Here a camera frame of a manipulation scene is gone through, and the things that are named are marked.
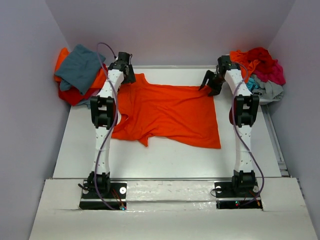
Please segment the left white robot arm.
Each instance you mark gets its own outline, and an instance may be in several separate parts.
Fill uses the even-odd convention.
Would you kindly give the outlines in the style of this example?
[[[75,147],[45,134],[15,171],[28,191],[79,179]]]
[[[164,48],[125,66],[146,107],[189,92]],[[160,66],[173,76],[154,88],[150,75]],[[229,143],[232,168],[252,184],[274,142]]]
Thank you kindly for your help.
[[[118,89],[121,85],[136,81],[131,64],[132,55],[119,52],[108,67],[106,81],[97,96],[90,100],[91,121],[95,127],[95,153],[86,187],[97,196],[110,194],[109,152],[111,136],[118,124]]]

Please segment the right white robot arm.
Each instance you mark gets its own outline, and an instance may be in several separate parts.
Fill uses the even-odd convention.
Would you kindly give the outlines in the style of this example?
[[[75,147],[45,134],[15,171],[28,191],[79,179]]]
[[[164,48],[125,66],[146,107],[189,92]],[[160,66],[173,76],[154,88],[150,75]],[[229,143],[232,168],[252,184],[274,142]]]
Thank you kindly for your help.
[[[200,91],[209,87],[209,97],[219,95],[223,83],[227,83],[232,92],[229,122],[235,134],[235,166],[231,180],[215,184],[213,190],[217,198],[243,198],[257,186],[251,133],[260,98],[248,89],[245,83],[248,74],[242,64],[232,61],[229,55],[222,55],[217,60],[216,70],[207,70],[199,87]]]

